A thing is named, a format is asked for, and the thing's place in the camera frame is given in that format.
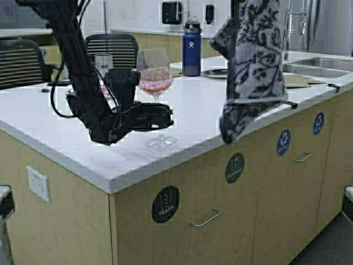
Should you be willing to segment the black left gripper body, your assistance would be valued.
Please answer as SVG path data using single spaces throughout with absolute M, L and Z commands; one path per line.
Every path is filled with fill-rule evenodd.
M 123 138 L 131 131 L 153 131 L 152 109 L 154 103 L 133 102 L 128 110 L 116 109 L 113 113 L 113 124 L 109 131 L 109 138 Z

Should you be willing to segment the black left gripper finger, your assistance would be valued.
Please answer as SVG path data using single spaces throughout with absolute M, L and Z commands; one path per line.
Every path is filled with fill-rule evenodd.
M 152 122 L 149 124 L 149 130 L 162 130 L 166 129 L 174 124 L 173 119 L 154 119 Z
M 150 113 L 153 115 L 165 115 L 171 116 L 173 114 L 173 110 L 170 106 L 162 103 L 151 103 L 150 104 Z

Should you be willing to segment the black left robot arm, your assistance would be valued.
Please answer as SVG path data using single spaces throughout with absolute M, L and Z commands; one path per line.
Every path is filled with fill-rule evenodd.
M 52 30 L 72 85 L 72 91 L 66 94 L 67 103 L 73 117 L 84 124 L 93 142 L 109 146 L 132 131 L 149 132 L 174 124 L 168 105 L 134 100 L 140 72 L 113 68 L 105 77 L 98 76 L 77 18 L 83 2 L 16 3 L 31 8 Z

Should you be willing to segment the robot base right corner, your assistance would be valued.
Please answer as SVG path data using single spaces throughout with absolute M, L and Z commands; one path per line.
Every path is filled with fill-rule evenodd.
M 352 221 L 352 186 L 345 189 L 343 213 Z

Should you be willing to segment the robot base left corner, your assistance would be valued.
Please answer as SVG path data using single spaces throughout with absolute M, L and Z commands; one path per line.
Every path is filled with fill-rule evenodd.
M 15 212 L 13 193 L 10 186 L 1 186 L 1 264 L 9 264 L 9 258 L 5 251 L 4 235 L 6 222 Z

